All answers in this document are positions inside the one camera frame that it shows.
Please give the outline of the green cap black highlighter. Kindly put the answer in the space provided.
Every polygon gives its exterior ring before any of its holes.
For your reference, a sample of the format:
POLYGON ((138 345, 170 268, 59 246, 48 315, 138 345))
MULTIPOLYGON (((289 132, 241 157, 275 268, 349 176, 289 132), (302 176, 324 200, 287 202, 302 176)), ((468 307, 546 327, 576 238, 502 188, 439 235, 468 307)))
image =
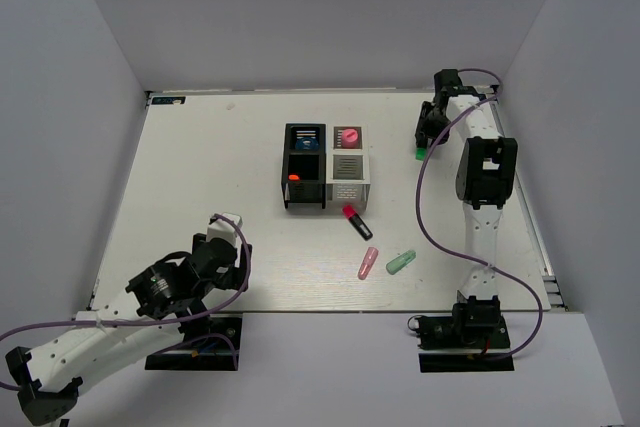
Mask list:
POLYGON ((416 149, 416 154, 415 154, 415 158, 418 161, 423 161, 426 157, 427 154, 427 149, 426 148, 417 148, 416 149))

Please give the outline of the pink cap glitter bottle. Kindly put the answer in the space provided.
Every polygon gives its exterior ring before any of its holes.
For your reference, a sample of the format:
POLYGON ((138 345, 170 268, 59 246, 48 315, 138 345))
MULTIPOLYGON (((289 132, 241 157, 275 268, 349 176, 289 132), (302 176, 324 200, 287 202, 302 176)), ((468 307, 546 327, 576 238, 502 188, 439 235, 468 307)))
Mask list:
POLYGON ((359 127, 336 127, 334 135, 335 149, 360 149, 361 129, 359 127))

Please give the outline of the blue ink jar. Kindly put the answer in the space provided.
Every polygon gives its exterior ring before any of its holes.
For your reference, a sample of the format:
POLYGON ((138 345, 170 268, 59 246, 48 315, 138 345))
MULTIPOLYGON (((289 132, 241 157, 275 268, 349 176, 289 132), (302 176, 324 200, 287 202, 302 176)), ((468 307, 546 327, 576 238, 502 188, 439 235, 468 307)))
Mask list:
POLYGON ((316 137, 299 137, 294 144, 296 151, 318 151, 320 143, 316 137))

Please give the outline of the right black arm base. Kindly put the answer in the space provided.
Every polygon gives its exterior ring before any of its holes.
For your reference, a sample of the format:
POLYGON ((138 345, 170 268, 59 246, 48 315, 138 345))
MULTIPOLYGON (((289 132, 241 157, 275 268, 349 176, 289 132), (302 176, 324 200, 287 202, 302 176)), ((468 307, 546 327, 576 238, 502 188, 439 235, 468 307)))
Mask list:
POLYGON ((453 317, 415 315, 407 328, 418 339, 423 374, 513 372, 511 342, 504 318, 496 327, 454 331, 453 317))

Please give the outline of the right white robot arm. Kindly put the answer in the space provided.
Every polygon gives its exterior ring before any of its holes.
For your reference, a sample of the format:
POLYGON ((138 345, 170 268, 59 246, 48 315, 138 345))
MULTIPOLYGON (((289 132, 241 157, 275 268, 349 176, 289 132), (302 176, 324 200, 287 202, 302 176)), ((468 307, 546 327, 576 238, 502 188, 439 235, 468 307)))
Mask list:
POLYGON ((472 264, 451 315, 418 322, 429 349, 485 348, 503 320, 494 264, 498 227, 513 192, 518 145, 487 120, 481 106, 491 98, 464 84, 463 72, 442 69, 434 75, 434 99, 422 104, 415 131, 416 157, 423 163, 453 129, 463 141, 455 193, 465 219, 465 250, 441 250, 472 264))

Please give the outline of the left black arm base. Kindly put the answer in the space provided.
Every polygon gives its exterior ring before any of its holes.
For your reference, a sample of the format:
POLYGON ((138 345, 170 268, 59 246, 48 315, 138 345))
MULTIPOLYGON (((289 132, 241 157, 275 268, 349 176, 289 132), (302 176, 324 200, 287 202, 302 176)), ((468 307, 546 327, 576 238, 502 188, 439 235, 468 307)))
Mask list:
POLYGON ((201 334, 177 350, 156 353, 145 360, 146 371, 234 372, 238 370, 242 340, 241 315, 212 317, 210 336, 201 334))

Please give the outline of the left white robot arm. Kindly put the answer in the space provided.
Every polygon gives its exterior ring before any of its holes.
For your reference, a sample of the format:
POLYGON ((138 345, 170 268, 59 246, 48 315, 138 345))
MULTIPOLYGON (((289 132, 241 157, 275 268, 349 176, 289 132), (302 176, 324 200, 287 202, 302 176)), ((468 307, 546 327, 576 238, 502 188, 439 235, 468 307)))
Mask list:
POLYGON ((197 234, 190 251, 155 261, 79 325, 41 346, 9 351, 30 424, 56 422, 97 383, 147 356, 227 341, 204 299, 213 290, 246 290, 251 254, 245 242, 197 234))

